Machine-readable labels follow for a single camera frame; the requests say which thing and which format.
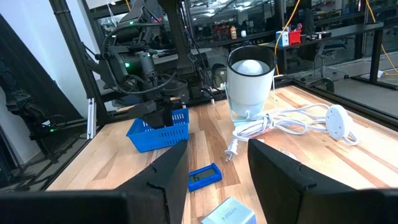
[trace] blue object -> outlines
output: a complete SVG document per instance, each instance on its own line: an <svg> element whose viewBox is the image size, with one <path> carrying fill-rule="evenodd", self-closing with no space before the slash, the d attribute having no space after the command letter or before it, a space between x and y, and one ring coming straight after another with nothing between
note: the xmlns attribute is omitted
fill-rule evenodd
<svg viewBox="0 0 398 224"><path fill-rule="evenodd" d="M169 147L179 141L188 140L188 109L173 111L173 126L154 130L144 120L136 119L126 136L139 152Z"/></svg>
<svg viewBox="0 0 398 224"><path fill-rule="evenodd" d="M192 171L188 177L188 190L193 192L202 187L220 181L223 178L215 163L204 168Z"/></svg>

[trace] red device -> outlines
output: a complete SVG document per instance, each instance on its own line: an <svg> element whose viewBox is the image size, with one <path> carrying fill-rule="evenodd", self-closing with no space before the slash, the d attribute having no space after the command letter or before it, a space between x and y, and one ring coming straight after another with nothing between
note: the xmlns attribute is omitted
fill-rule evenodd
<svg viewBox="0 0 398 224"><path fill-rule="evenodd" d="M289 45L301 44L301 30L289 32Z"/></svg>

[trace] blue basket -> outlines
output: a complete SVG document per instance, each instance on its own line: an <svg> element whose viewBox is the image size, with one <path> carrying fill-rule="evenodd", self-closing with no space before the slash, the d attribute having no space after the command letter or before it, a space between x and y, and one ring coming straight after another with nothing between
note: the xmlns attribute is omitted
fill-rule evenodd
<svg viewBox="0 0 398 224"><path fill-rule="evenodd" d="M130 138L139 152L147 152L163 147L174 146L179 141L188 140L188 109L173 111L173 126L151 128L142 119L136 119L126 136Z"/></svg>

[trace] blue box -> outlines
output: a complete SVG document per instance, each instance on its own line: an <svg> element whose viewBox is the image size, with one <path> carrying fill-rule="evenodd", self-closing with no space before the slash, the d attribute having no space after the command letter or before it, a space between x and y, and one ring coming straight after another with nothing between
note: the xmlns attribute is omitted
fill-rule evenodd
<svg viewBox="0 0 398 224"><path fill-rule="evenodd" d="M282 34L282 37L278 41L278 46L289 46L289 32L287 31L278 31L276 32L276 40L279 38L279 36Z"/></svg>
<svg viewBox="0 0 398 224"><path fill-rule="evenodd" d="M193 175L197 175L201 172L207 171L213 169L214 174L210 175L208 177L205 177L201 180L195 181L195 182L191 182L190 178ZM219 168L216 166L215 163L212 163L204 168L192 171L191 173L189 173L188 175L188 190L189 192L193 192L194 190L198 190L202 187L206 187L207 185L213 184L217 181L220 181L223 178L223 176L221 175L221 171L219 170Z"/></svg>
<svg viewBox="0 0 398 224"><path fill-rule="evenodd" d="M176 145L181 140L188 140L188 109L173 111L173 126L154 130L144 120L136 119L127 132L139 152Z"/></svg>

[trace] wooden table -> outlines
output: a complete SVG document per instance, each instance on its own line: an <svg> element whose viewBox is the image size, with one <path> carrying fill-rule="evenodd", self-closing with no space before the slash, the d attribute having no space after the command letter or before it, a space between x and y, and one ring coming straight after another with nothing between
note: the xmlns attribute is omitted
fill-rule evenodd
<svg viewBox="0 0 398 224"><path fill-rule="evenodd" d="M273 107L272 99L270 94L266 110ZM276 89L276 101L278 108L299 108L313 103L330 105L294 86ZM223 180L187 192L183 223L199 223L229 196L253 209L258 223L265 223L250 176L247 143L239 142L239 155L233 162L224 161L224 150L234 129L228 102L197 106L189 111L190 170L215 162ZM325 113L325 110L314 108L309 112ZM349 115L361 140L357 146L336 142L327 133L315 131L296 136L274 129L259 139L276 149L283 147L305 165L356 189L398 187L398 133L356 114ZM126 137L131 124L130 120L106 125L48 190L113 189L166 151L137 152Z"/></svg>

